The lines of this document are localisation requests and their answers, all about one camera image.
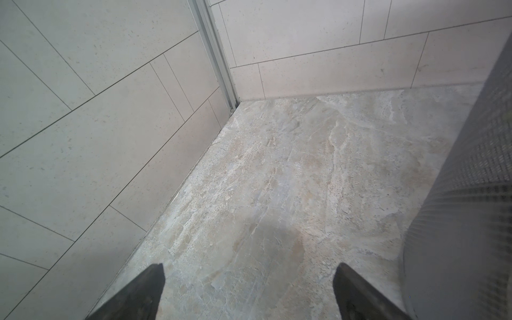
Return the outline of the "grey mesh waste bin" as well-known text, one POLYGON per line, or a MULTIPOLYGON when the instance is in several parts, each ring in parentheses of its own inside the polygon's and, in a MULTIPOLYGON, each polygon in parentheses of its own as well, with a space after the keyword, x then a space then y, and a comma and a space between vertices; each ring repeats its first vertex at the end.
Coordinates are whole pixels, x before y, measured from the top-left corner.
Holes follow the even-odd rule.
POLYGON ((511 43, 419 213, 400 265, 413 319, 511 318, 511 43))

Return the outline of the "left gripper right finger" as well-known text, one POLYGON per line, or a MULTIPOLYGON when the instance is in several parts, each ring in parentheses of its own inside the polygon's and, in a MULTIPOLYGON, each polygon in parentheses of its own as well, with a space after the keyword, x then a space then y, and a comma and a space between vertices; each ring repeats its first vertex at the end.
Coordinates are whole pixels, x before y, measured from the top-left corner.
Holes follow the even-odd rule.
POLYGON ((336 269, 333 291, 342 320, 411 319, 346 263, 336 269))

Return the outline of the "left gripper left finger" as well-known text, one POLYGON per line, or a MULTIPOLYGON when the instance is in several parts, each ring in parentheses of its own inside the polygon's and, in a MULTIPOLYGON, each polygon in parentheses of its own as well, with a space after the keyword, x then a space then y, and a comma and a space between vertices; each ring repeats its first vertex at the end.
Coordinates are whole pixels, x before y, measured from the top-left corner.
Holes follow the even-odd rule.
POLYGON ((87 319, 156 319, 164 286, 163 264, 151 264, 87 319))

